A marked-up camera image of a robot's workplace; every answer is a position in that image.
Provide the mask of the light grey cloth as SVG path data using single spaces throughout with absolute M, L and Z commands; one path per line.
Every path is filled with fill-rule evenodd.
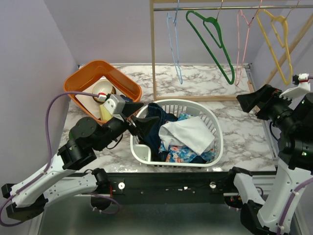
M 209 152 L 215 138 L 200 117 L 168 122 L 160 127 L 158 135 L 165 150 L 187 146 L 197 155 Z

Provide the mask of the blue floral garment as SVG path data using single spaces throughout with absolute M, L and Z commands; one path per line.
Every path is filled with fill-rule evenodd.
M 180 114 L 179 120 L 184 120 L 187 118 L 192 118 L 195 116 L 188 115 L 188 114 Z M 163 143 L 160 140 L 160 146 L 158 149 L 158 153 L 160 155 L 160 158 L 163 162 L 168 163 L 196 163 L 196 164 L 204 164 L 208 161 L 212 160 L 213 154 L 209 152 L 204 152 L 201 155 L 197 155 L 195 152 L 193 152 L 191 149 L 189 149 L 187 146 L 171 146 L 168 150 L 164 149 Z

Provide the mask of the pink wire hanger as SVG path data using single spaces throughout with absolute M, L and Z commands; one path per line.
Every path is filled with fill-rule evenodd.
M 257 7 L 257 10 L 255 11 L 254 15 L 250 20 L 247 19 L 245 14 L 243 13 L 243 10 L 240 9 L 237 12 L 237 39 L 238 39 L 238 50 L 237 50 L 237 61 L 236 61 L 236 75 L 235 75 L 235 86 L 237 87 L 242 79 L 243 76 L 243 68 L 244 68 L 244 61 L 246 58 L 246 50 L 247 50 L 247 45 L 248 45 L 248 40 L 249 40 L 249 34 L 250 34 L 250 28 L 253 23 L 253 20 L 255 19 L 257 13 L 260 10 L 260 7 L 262 5 L 263 1 L 260 0 L 259 5 Z M 243 54 L 241 55 L 241 34 L 240 34 L 240 18 L 243 18 L 246 26 L 247 26 L 247 31 L 246 31 L 246 39 L 245 39 L 245 45 L 243 49 Z

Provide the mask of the light blue wire hanger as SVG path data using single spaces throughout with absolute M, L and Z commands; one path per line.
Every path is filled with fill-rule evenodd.
M 173 59 L 173 65 L 174 65 L 179 83 L 182 85 L 183 76 L 182 76 L 181 66 L 179 64 L 179 40 L 178 40 L 178 31 L 177 31 L 177 18 L 178 18 L 178 11 L 179 11 L 179 3 L 180 1 L 178 0 L 174 15 L 171 15 L 170 12 L 167 12 L 166 23 L 167 23 L 169 45 L 170 45 L 170 51 L 171 51 L 171 55 Z

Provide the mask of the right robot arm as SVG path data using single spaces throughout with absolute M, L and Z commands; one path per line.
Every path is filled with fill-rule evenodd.
M 281 133 L 278 139 L 277 173 L 264 200 L 250 171 L 234 167 L 225 187 L 238 191 L 242 200 L 241 224 L 254 235 L 287 235 L 305 187 L 313 181 L 313 93 L 307 91 L 293 110 L 289 107 L 296 88 L 285 92 L 264 85 L 259 90 L 237 96 L 246 113 L 254 107 L 258 119 L 271 120 Z

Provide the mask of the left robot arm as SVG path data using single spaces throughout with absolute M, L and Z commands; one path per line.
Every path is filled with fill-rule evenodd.
M 69 183 L 60 180 L 80 170 L 96 159 L 95 151 L 107 148 L 125 131 L 141 138 L 147 136 L 159 117 L 137 118 L 133 113 L 143 107 L 141 102 L 117 102 L 109 99 L 100 107 L 110 119 L 103 125 L 84 117 L 70 130 L 70 139 L 43 166 L 26 180 L 18 184 L 1 187 L 6 202 L 1 206 L 7 217 L 21 224 L 40 215 L 44 209 L 64 197 L 81 193 L 110 192 L 112 187 L 104 169 Z

